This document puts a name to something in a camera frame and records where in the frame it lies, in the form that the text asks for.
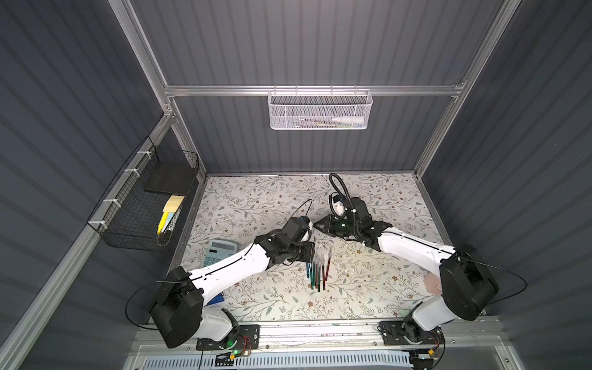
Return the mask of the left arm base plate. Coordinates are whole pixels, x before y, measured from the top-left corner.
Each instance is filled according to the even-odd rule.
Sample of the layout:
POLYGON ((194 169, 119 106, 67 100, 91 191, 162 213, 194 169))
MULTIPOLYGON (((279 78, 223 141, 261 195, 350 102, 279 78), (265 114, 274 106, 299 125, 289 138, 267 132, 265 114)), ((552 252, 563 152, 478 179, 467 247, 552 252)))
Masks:
POLYGON ((239 325, 233 328, 231 332, 220 342, 212 339, 198 339, 197 351, 232 351, 258 349, 259 339, 261 338, 260 325, 239 325))

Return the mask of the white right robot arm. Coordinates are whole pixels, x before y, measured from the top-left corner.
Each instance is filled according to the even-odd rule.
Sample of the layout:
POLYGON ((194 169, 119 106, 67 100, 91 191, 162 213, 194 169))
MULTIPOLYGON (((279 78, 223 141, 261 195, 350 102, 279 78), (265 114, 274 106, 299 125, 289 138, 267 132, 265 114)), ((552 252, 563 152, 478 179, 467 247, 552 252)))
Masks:
POLYGON ((412 343, 455 319, 473 321, 492 302, 499 285, 475 248, 439 245, 373 220, 359 197, 330 197, 331 214, 313 224, 323 234, 356 241, 384 254, 402 257, 428 271, 438 291, 404 317, 401 329, 412 343))

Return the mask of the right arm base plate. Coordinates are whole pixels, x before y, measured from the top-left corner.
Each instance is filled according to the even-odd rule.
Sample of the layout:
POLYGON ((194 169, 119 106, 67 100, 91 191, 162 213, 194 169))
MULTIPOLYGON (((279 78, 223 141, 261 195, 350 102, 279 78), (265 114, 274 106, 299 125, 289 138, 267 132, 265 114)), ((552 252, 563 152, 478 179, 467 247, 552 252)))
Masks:
POLYGON ((379 322, 376 328, 384 345, 429 345, 439 348, 446 343, 440 327, 424 331, 411 321, 390 320, 379 322))

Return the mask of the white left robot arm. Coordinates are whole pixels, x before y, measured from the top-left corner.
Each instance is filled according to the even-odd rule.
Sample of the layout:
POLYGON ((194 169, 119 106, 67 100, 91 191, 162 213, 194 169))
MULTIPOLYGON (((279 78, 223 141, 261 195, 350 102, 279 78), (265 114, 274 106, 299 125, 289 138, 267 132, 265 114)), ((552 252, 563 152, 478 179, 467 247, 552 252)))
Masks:
POLYGON ((231 348, 237 343, 240 325, 227 309, 208 303, 253 275, 276 265, 311 263, 314 255, 310 219, 291 217, 283 228, 257 236, 251 245, 224 260, 192 271, 179 267, 169 272, 155 294, 150 317, 168 348, 192 338, 231 348))

